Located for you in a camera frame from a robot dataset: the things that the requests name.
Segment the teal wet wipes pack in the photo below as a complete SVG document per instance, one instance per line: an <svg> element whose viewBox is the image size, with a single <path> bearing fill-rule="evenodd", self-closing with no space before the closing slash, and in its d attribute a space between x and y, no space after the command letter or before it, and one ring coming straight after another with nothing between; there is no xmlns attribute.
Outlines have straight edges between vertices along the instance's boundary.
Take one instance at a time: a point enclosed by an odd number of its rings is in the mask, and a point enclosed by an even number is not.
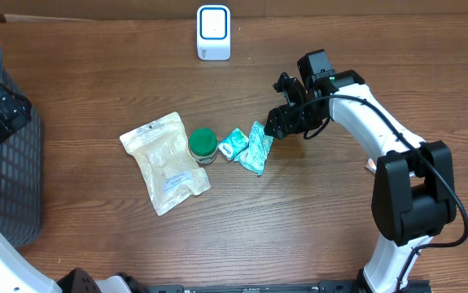
<svg viewBox="0 0 468 293"><path fill-rule="evenodd" d="M245 150L241 151L235 158L244 168L261 176L265 169L274 137L265 134L265 127L255 121L251 127L249 143Z"/></svg>

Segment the small teal tissue pack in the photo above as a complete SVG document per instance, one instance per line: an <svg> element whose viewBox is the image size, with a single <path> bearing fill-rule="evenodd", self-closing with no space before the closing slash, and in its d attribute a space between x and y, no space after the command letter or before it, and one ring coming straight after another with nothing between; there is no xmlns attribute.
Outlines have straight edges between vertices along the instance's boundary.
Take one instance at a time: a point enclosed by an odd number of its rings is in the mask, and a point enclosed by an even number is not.
<svg viewBox="0 0 468 293"><path fill-rule="evenodd" d="M218 150L228 160L233 160L249 144L249 137L239 128L234 129L218 144Z"/></svg>

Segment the green cap white bottle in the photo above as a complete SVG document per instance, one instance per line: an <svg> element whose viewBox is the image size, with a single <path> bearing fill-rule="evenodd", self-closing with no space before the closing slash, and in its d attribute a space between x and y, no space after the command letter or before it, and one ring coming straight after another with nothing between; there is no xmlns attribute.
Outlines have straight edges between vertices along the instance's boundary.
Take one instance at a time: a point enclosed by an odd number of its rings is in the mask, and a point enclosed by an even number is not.
<svg viewBox="0 0 468 293"><path fill-rule="evenodd" d="M209 128L196 129L189 138L190 152L199 164L210 164L217 157L217 136Z"/></svg>

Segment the orange snack packet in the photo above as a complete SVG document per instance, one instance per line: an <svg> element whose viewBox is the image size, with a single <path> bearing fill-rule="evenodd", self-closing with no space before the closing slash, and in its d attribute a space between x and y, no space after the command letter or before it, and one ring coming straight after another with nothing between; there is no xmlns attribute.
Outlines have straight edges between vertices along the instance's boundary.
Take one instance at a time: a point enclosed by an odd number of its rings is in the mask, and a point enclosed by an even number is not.
<svg viewBox="0 0 468 293"><path fill-rule="evenodd" d="M366 167L368 170L370 170L372 173L376 173L377 167L376 167L376 165L375 165L375 162L374 162L371 158L368 158L365 167Z"/></svg>

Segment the beige nut snack bag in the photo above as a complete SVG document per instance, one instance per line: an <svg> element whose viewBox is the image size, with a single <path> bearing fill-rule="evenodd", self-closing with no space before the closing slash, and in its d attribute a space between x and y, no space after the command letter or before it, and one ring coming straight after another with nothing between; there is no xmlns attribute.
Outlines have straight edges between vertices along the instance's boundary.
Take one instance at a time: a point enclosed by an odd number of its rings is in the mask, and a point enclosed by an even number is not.
<svg viewBox="0 0 468 293"><path fill-rule="evenodd" d="M157 215L210 189L205 169L190 153L185 126L177 112L120 135L120 142L137 161Z"/></svg>

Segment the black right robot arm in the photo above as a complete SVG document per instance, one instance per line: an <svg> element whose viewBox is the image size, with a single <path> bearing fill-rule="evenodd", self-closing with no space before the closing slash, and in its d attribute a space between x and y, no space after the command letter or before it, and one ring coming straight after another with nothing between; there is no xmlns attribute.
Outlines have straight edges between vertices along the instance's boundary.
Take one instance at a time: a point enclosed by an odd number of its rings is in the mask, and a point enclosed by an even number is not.
<svg viewBox="0 0 468 293"><path fill-rule="evenodd" d="M300 77L282 73L273 87L286 104L269 111L265 134L310 139L331 121L342 125L375 164L371 211L380 233L370 261L355 280L322 281L321 292L428 292L408 279L414 262L453 222L461 204L454 192L453 159L441 141L426 142L399 123L355 71L336 72L327 53L307 53Z"/></svg>

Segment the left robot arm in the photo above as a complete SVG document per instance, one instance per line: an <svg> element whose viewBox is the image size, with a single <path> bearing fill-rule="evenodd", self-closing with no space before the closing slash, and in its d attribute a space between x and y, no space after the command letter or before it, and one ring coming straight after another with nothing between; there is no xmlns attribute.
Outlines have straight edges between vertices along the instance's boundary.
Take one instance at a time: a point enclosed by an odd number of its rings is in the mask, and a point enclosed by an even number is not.
<svg viewBox="0 0 468 293"><path fill-rule="evenodd" d="M0 144L31 119L32 104L0 82ZM76 268L57 282L31 266L0 233L0 292L145 292L134 278L118 273L95 281Z"/></svg>

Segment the white barcode scanner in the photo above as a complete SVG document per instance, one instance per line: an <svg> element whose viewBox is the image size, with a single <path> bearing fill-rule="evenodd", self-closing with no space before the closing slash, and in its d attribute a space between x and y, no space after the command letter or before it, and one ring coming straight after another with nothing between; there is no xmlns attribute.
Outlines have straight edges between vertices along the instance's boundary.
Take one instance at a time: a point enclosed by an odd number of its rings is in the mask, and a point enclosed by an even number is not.
<svg viewBox="0 0 468 293"><path fill-rule="evenodd" d="M204 61L226 61L231 55L231 14L225 5L206 4L196 12L197 54Z"/></svg>

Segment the grey plastic mesh basket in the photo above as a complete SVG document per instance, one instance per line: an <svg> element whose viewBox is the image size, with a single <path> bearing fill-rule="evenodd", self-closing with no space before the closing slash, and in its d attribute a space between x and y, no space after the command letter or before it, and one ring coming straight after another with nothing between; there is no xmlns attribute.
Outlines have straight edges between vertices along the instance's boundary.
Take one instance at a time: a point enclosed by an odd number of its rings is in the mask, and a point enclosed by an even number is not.
<svg viewBox="0 0 468 293"><path fill-rule="evenodd" d="M44 127L2 66L0 49L0 232L13 247L42 231Z"/></svg>

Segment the brown cardboard backboard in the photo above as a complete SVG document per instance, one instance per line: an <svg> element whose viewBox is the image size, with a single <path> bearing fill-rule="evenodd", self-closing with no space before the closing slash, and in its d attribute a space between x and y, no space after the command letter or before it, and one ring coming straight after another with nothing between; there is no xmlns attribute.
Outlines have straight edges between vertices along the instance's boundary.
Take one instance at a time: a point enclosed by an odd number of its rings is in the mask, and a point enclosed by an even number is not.
<svg viewBox="0 0 468 293"><path fill-rule="evenodd" d="M222 4L233 17L468 13L468 0L0 0L8 15L79 20L186 19L204 4Z"/></svg>

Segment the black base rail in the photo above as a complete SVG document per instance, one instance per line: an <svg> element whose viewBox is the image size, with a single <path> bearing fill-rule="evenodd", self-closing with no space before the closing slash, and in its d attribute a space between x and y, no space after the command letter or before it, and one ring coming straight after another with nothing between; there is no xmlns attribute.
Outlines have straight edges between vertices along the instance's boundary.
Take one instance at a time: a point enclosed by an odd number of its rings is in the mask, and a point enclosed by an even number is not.
<svg viewBox="0 0 468 293"><path fill-rule="evenodd" d="M319 283L245 286L146 286L148 293L350 293L356 292L353 281L322 281Z"/></svg>

